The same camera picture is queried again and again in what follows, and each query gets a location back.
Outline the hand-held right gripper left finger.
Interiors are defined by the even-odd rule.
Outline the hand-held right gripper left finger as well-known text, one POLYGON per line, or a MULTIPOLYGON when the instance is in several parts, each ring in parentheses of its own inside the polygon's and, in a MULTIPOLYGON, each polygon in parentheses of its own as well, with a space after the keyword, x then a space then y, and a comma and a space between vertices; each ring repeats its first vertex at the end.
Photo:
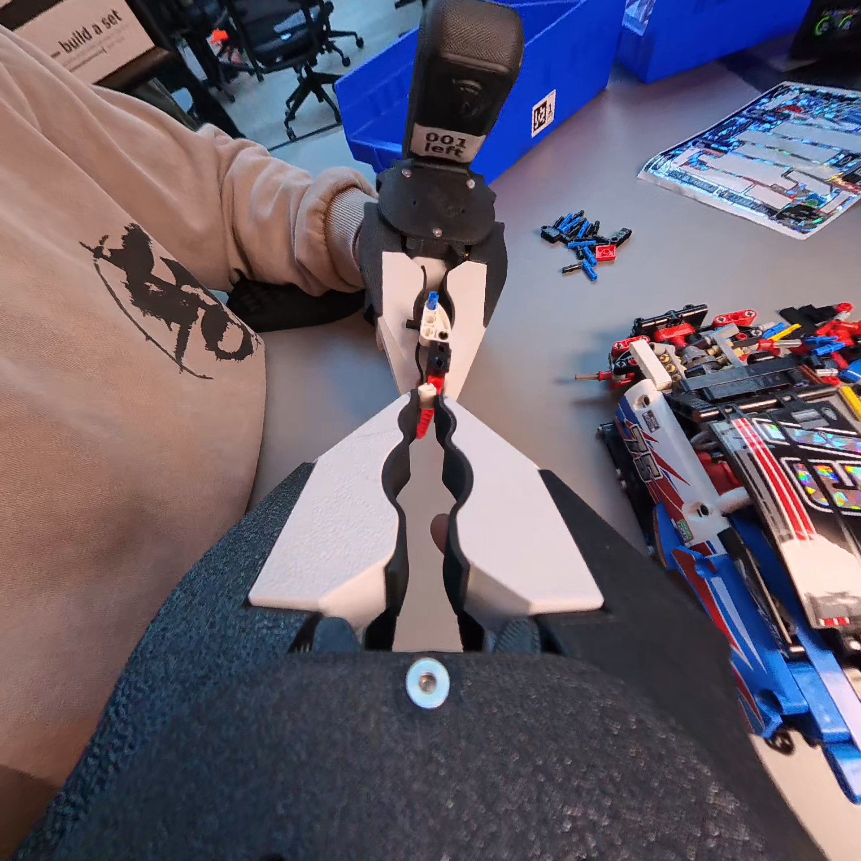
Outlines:
POLYGON ((402 395, 317 458, 249 593, 256 607, 339 617, 391 649, 409 577, 404 512, 417 395, 402 395))

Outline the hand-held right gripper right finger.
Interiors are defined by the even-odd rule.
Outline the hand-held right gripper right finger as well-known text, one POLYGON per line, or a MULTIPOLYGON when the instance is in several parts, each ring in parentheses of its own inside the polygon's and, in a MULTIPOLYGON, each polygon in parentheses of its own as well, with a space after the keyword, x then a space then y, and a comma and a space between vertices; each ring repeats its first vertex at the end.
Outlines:
POLYGON ((590 612, 602 595, 546 478, 550 474, 441 396, 436 438, 448 515, 444 586, 464 649, 513 620, 590 612))

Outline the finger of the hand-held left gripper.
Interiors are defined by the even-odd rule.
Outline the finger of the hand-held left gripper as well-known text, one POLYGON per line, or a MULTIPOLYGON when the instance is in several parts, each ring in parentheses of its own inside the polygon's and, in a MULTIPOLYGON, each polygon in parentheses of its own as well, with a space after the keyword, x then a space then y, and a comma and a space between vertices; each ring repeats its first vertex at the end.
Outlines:
POLYGON ((419 385, 418 332, 407 323, 416 318, 416 302, 425 288, 424 267, 402 252, 382 252, 382 313, 378 317, 378 331, 401 395, 419 385))
POLYGON ((449 368, 444 396, 458 400, 486 333, 487 265, 463 262, 447 272, 444 285, 454 316, 449 333, 449 368))

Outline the white red lego assembly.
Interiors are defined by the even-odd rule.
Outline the white red lego assembly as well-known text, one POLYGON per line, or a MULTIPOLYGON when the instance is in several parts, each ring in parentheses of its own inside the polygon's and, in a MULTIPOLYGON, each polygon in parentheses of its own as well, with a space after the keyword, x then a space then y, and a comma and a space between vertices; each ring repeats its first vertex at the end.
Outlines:
POLYGON ((451 323, 441 304, 438 293, 431 290, 417 318, 409 320, 406 327, 417 333, 415 359, 418 370, 417 387, 426 382, 436 385, 437 397, 432 409, 421 409, 418 401, 416 439, 421 440, 434 419, 436 401, 444 391, 444 384, 451 361, 451 323))

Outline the person's left forearm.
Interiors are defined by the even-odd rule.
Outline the person's left forearm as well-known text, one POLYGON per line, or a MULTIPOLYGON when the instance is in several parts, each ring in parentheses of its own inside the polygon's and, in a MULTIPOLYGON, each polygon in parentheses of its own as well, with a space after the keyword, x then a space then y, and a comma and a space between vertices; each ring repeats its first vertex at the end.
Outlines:
POLYGON ((310 296, 360 289, 358 239, 365 206, 377 199, 361 174, 331 168, 314 178, 213 126, 188 143, 196 190, 208 198, 200 214, 213 222, 188 239, 181 258, 207 286, 229 287, 243 275, 310 296))

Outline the pile of small lego pins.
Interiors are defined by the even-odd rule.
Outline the pile of small lego pins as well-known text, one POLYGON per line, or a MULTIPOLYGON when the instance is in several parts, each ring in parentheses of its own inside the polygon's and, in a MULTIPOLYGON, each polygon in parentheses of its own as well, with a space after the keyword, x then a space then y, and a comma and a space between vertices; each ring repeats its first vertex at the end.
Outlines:
POLYGON ((604 234, 601 221, 591 220, 584 209, 564 215, 539 228, 540 239, 549 245, 559 245, 574 254, 573 262, 561 267, 562 276, 581 273, 596 283, 597 269, 617 259, 618 250, 633 236, 629 227, 604 234))

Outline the blue white lego race car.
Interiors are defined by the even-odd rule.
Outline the blue white lego race car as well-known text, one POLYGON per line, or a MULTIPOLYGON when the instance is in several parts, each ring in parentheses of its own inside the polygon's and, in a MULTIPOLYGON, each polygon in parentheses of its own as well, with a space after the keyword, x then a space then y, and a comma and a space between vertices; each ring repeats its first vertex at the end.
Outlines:
POLYGON ((853 305, 633 321, 598 427, 649 546, 726 637, 750 731, 820 748, 860 802, 859 320, 853 305))

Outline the blue plastic bin white tag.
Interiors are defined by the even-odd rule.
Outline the blue plastic bin white tag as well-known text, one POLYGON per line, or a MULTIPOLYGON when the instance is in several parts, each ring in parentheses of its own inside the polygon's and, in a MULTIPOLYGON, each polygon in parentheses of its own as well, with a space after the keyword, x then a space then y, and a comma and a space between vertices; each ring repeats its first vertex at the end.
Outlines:
MULTIPOLYGON (((491 182, 603 91, 624 1, 507 2, 525 37, 522 69, 474 170, 491 182)), ((375 173, 401 158, 417 28, 336 83, 352 156, 375 173)))

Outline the black office chair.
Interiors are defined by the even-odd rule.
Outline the black office chair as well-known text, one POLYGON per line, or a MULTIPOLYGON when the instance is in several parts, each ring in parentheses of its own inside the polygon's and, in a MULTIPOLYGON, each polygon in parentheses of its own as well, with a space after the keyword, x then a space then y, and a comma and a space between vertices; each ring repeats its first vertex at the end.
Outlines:
POLYGON ((350 57, 336 45, 336 39, 339 38, 352 38, 355 40, 357 49, 364 48, 364 38, 358 32, 332 27, 330 15, 334 10, 333 2, 299 1, 298 6, 304 17, 304 23, 292 28, 290 40, 307 42, 307 50, 302 55, 296 54, 296 57, 290 61, 290 67, 297 75, 298 86, 285 102, 283 123, 287 145, 333 131, 343 125, 339 105, 335 101, 335 83, 339 81, 342 74, 317 70, 317 60, 323 55, 337 54, 343 67, 349 67, 350 57), (333 122, 304 135, 296 135, 293 123, 301 106, 311 95, 315 96, 320 104, 328 106, 333 122))

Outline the holographic sticker sheet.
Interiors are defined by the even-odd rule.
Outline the holographic sticker sheet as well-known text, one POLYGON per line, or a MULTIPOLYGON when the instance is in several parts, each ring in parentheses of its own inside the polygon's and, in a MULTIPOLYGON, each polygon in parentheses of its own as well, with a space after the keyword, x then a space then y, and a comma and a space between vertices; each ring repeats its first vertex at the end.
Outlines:
POLYGON ((781 82, 639 178, 805 239, 859 202, 860 93, 781 82))

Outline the black framed white sign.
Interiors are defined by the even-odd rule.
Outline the black framed white sign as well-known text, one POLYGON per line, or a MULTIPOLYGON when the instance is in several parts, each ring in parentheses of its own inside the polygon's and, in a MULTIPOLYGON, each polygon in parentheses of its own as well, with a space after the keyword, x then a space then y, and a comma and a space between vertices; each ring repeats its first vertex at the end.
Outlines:
POLYGON ((3 1, 1 25, 87 83, 157 46, 126 1, 3 1))

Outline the black power bank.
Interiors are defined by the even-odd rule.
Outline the black power bank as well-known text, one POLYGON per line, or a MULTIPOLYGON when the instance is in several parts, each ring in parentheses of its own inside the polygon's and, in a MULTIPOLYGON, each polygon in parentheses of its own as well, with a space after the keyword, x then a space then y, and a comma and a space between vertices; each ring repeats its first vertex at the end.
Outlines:
POLYGON ((860 2, 812 1, 795 34, 792 59, 857 58, 860 53, 860 2))

